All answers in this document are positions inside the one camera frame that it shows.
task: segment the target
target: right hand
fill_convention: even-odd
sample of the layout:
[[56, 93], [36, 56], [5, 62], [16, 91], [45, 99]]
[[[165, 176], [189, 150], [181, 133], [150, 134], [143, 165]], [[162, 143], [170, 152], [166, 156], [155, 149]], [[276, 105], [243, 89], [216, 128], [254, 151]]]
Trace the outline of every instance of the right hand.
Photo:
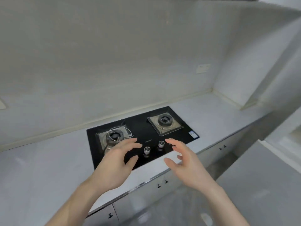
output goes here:
[[183, 142], [174, 139], [165, 139], [165, 141], [173, 145], [173, 150], [182, 154], [178, 156], [178, 159], [182, 160], [180, 165], [169, 158], [164, 158], [164, 162], [186, 186], [199, 190], [205, 195], [210, 190], [219, 187], [197, 155]]

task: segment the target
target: hand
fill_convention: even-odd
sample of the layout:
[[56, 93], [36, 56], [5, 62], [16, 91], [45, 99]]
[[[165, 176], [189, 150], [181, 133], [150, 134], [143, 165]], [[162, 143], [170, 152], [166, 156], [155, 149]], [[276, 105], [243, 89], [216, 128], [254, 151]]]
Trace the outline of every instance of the hand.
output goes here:
[[114, 146], [101, 160], [90, 176], [90, 182], [99, 194], [118, 188], [130, 175], [138, 156], [133, 156], [124, 164], [124, 156], [133, 148], [141, 148], [142, 144], [135, 143], [137, 138], [126, 139]]
[[165, 139], [165, 141], [173, 145], [173, 150], [182, 154], [178, 156], [178, 159], [182, 160], [181, 165], [169, 158], [164, 158], [164, 162], [186, 186], [199, 190], [203, 194], [207, 194], [212, 188], [219, 187], [197, 155], [183, 142], [174, 139]]

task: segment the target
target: white countertop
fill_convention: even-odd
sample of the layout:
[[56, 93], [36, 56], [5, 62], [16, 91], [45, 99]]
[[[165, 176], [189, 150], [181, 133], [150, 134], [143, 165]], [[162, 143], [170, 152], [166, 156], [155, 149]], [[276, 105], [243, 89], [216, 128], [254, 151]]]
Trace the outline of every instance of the white countertop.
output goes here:
[[[169, 106], [200, 136], [187, 144], [196, 153], [269, 112], [258, 106], [240, 111], [212, 93]], [[156, 108], [123, 114], [93, 126]], [[135, 169], [121, 187], [103, 194], [91, 211], [162, 173], [168, 169], [163, 158], [179, 162], [176, 156], [176, 152], [170, 152]], [[94, 171], [86, 129], [1, 152], [0, 171], [1, 225], [42, 226]]]

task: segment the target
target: stove knob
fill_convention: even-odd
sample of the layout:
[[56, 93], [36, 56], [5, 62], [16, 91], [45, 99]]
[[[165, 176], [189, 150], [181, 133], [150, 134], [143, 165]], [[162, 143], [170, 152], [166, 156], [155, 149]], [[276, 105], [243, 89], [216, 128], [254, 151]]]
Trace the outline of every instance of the stove knob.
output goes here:
[[159, 141], [159, 148], [163, 148], [164, 147], [165, 142], [163, 140]]
[[148, 155], [151, 151], [151, 148], [150, 147], [145, 147], [144, 148], [144, 154]]

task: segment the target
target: backsplash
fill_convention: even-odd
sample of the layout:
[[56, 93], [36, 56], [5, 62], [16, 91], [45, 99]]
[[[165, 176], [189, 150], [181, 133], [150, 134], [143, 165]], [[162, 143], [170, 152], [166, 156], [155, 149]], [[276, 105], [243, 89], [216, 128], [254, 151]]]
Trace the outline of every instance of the backsplash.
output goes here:
[[203, 0], [2, 0], [0, 145], [212, 88], [239, 14]]

